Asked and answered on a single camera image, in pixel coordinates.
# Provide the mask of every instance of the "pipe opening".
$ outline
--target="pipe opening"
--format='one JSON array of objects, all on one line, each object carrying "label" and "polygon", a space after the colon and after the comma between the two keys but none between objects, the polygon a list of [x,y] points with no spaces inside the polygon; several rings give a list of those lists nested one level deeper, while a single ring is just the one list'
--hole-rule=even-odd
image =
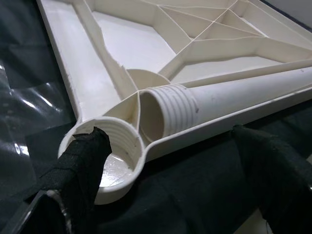
[{"label": "pipe opening", "polygon": [[149,141],[161,139],[164,134],[164,117],[157,99],[148,90],[143,91],[141,99],[140,127]]}]

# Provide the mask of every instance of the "white plastic tube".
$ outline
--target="white plastic tube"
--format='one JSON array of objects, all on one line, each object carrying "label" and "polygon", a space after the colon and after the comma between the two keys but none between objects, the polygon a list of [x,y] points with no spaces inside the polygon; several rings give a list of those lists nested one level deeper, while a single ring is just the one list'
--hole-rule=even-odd
[{"label": "white plastic tube", "polygon": [[179,84],[148,88],[140,93],[140,127],[155,141],[311,84],[311,70],[302,70],[189,89]]}]

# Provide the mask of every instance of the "black foam padding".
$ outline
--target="black foam padding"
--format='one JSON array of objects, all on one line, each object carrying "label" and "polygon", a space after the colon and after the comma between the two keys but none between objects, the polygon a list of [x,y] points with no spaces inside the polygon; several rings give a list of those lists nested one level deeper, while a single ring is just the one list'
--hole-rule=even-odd
[{"label": "black foam padding", "polygon": [[312,165],[289,144],[235,126],[243,170],[274,234],[307,234],[312,220]]},{"label": "black foam padding", "polygon": [[108,136],[99,128],[74,136],[55,166],[39,179],[42,190],[58,190],[69,213],[73,231],[83,233],[94,206],[107,156]]}]

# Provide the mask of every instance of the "plastic tray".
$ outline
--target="plastic tray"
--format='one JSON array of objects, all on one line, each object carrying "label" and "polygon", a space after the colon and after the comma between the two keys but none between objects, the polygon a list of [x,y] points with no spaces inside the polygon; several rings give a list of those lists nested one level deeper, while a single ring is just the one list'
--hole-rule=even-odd
[{"label": "plastic tray", "polygon": [[38,0],[76,126],[113,153],[96,204],[148,160],[312,98],[312,34],[258,0]]}]

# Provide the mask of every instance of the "white plastic frame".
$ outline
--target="white plastic frame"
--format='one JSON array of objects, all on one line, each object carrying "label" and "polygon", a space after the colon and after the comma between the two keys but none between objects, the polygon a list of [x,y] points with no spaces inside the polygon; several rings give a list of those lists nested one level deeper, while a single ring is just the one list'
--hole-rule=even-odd
[{"label": "white plastic frame", "polygon": [[[145,161],[312,98],[312,81],[298,88],[292,80],[274,97],[266,99],[264,93],[261,103],[247,103],[150,142],[140,129],[142,90],[170,84],[192,89],[273,74],[312,76],[312,34],[258,0],[38,0],[38,4],[77,117],[59,155],[72,133],[88,132],[99,123],[103,129],[116,124],[128,133],[120,136],[127,140],[116,143],[118,150],[104,165],[97,204],[124,196]],[[129,152],[129,145],[141,149],[135,161],[138,152]]]}]

